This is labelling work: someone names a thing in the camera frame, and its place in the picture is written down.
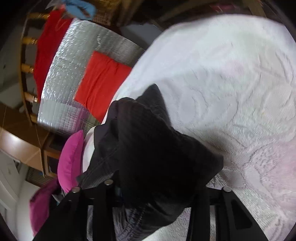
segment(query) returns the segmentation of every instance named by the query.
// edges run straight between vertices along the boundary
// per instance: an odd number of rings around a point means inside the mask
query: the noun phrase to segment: silver screw
[[[73,193],[80,192],[80,187],[73,187],[73,188],[71,189],[71,192],[73,192]]]
[[[104,184],[109,186],[109,185],[113,184],[113,180],[112,179],[107,179],[106,181],[104,181]]]
[[[222,189],[223,189],[224,192],[231,192],[232,191],[231,188],[228,187],[228,186],[225,186]]]

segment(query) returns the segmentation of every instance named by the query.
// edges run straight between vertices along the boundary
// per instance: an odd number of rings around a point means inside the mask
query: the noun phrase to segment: blue cloth
[[[62,0],[66,5],[68,13],[82,20],[92,20],[96,14],[96,7],[88,2],[81,0]],[[89,16],[86,16],[82,10],[87,12]]]

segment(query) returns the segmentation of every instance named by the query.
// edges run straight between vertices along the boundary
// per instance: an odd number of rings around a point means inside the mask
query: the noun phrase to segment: black garment
[[[79,186],[95,187],[119,170],[124,206],[113,208],[117,240],[142,240],[174,222],[223,167],[222,156],[170,126],[156,85],[137,101],[114,101],[106,123],[95,128],[94,145]]]

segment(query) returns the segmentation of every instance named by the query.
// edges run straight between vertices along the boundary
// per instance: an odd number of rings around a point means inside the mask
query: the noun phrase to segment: silver foil mat
[[[98,121],[74,100],[87,63],[96,50],[133,67],[144,50],[121,35],[98,24],[74,19],[48,71],[42,91],[38,123],[70,135],[84,132]]]

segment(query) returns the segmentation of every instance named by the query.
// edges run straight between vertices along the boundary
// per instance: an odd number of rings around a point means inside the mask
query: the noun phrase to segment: magenta cushion
[[[55,178],[40,188],[30,199],[30,221],[35,236],[49,216],[49,202],[52,193],[59,187]]]
[[[57,166],[59,184],[67,193],[77,186],[76,177],[81,174],[82,150],[83,131],[80,130],[66,141]]]

